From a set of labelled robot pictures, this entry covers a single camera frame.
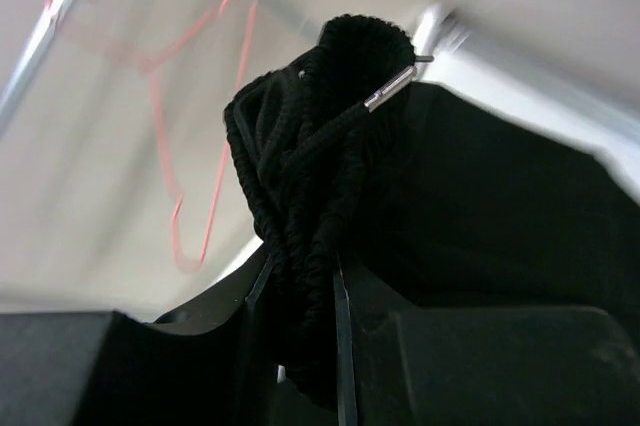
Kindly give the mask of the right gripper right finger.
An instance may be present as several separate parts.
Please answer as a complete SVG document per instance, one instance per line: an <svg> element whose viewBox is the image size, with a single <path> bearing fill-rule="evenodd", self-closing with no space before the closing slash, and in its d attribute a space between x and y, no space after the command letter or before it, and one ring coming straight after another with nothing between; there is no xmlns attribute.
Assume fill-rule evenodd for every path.
<svg viewBox="0 0 640 426"><path fill-rule="evenodd" d="M639 345L603 310L423 308L352 253L333 281L342 425L639 421Z"/></svg>

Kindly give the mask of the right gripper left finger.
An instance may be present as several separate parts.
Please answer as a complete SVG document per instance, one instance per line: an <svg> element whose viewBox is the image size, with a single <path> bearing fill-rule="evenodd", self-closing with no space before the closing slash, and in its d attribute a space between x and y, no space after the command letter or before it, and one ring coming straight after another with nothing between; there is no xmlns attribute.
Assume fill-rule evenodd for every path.
<svg viewBox="0 0 640 426"><path fill-rule="evenodd" d="M117 311L5 314L5 425L265 425L264 249L154 323Z"/></svg>

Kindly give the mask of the black trousers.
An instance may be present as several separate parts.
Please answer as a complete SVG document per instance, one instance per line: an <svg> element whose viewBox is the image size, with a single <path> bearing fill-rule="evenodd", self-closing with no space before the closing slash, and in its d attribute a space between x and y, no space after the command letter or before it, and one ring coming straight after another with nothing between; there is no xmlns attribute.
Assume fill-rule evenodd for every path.
<svg viewBox="0 0 640 426"><path fill-rule="evenodd" d="M288 380L338 408L347 253L423 308L593 307L639 345L638 204L593 156L416 81L416 62L398 26L342 15L225 108Z"/></svg>

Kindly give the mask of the pink wire hanger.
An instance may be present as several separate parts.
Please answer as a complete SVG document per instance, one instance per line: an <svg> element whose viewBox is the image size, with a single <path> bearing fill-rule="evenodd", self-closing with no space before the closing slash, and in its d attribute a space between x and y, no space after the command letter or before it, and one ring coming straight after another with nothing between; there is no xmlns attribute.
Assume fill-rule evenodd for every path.
<svg viewBox="0 0 640 426"><path fill-rule="evenodd" d="M177 270L199 271L229 190L221 111L246 71L255 0L80 0L44 14L47 71L80 80L74 100L103 119L82 143L124 166L102 188L112 213L92 251L156 239Z"/></svg>

